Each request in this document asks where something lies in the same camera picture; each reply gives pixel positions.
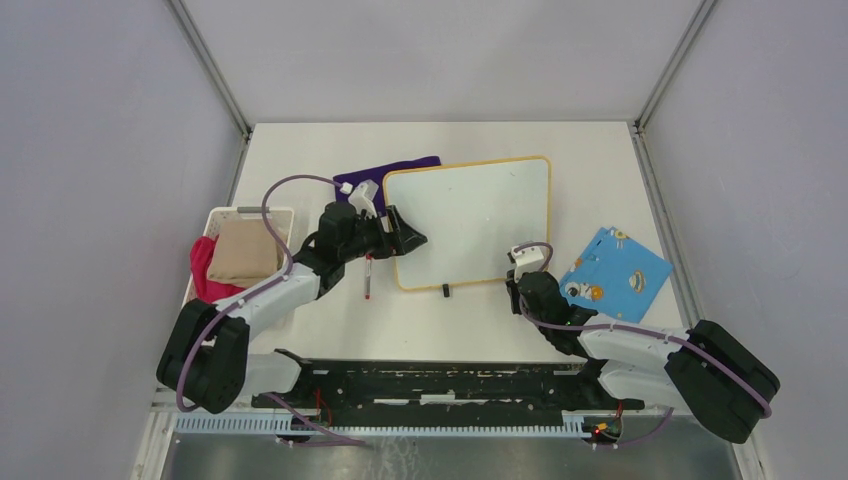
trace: white table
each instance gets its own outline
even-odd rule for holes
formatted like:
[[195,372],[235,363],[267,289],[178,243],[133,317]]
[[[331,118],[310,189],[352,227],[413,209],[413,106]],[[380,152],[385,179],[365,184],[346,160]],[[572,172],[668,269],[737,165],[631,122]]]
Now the white table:
[[[259,205],[272,183],[298,173],[331,177],[426,155],[450,164],[536,154],[553,164],[551,240],[556,253],[550,271],[555,277],[601,226],[615,225],[660,254],[624,122],[259,124],[233,205]],[[270,204],[295,209],[292,244],[299,246],[332,199],[330,186],[298,180],[280,187]],[[287,348],[302,357],[337,359],[573,360],[511,314],[502,283],[458,287],[451,298],[438,290],[402,292],[392,262],[374,262],[369,301],[363,298],[364,261],[349,263],[344,280],[327,296],[260,335],[251,351]],[[643,323],[683,324],[670,281]]]

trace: white basket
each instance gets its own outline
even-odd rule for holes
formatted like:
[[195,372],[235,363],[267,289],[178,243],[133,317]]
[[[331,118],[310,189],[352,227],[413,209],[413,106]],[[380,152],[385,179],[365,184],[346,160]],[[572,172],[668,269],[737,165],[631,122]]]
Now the white basket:
[[[260,212],[260,207],[213,208],[209,212],[209,218],[206,219],[206,228],[203,230],[203,236],[217,237],[218,231],[221,229],[221,224],[226,222],[261,219],[262,215]],[[287,241],[291,241],[294,210],[288,207],[268,207],[268,217],[271,220],[271,225],[277,230],[277,233]],[[194,277],[189,275],[188,287],[186,288],[185,297],[183,297],[183,305],[195,298],[197,298],[197,293],[194,291]]]

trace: white wall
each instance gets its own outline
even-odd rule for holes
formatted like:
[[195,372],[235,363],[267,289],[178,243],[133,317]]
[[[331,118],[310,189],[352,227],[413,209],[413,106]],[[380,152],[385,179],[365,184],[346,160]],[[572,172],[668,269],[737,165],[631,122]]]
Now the white wall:
[[186,0],[251,122],[629,120],[699,0]]
[[848,3],[721,2],[647,143],[707,315],[781,379],[772,478],[845,478]]
[[163,1],[0,6],[0,477],[120,479],[239,137]]

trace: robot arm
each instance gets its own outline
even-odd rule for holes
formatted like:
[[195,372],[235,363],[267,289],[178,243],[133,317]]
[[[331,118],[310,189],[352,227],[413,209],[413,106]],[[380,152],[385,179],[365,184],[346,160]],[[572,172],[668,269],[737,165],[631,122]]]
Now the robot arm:
[[344,277],[345,263],[366,254],[375,259],[405,255],[427,242],[394,206],[387,207],[389,231],[381,218],[373,216],[373,209],[357,211],[359,206],[328,204],[318,230],[294,255],[288,274],[277,272],[215,304],[188,302],[171,332],[156,378],[176,390],[198,337],[216,316],[225,314],[205,339],[214,338],[215,343],[201,347],[189,367],[185,397],[220,413],[242,394],[289,391],[300,373],[297,362],[284,355],[248,355],[250,341],[292,310],[329,292]]
[[767,403],[764,408],[721,368],[682,345],[717,359],[770,402],[780,388],[777,377],[719,325],[701,320],[688,330],[662,329],[595,317],[595,310],[570,305],[551,274],[528,272],[527,259],[514,253],[516,268],[506,282],[513,313],[549,325],[540,326],[542,335],[557,350],[588,359],[583,373],[596,377],[612,397],[689,411],[707,430],[734,443],[744,443],[760,418],[770,414]]

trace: purple cloth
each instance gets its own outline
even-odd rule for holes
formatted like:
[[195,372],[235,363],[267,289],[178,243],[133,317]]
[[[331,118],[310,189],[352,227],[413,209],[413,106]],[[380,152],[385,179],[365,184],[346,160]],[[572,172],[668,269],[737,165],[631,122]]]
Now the purple cloth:
[[[419,158],[418,160],[395,162],[390,163],[388,165],[359,170],[357,172],[342,173],[333,177],[333,180],[339,183],[347,182],[353,185],[353,188],[356,188],[357,185],[364,182],[365,180],[374,180],[377,185],[380,186],[380,190],[377,191],[377,195],[374,197],[374,206],[377,208],[377,214],[383,215],[386,213],[386,200],[383,196],[383,178],[386,176],[386,174],[397,170],[412,170],[415,168],[438,167],[441,164],[442,161],[439,159],[439,157],[423,157]],[[336,190],[336,201],[347,201],[347,195],[343,194],[339,190]]]

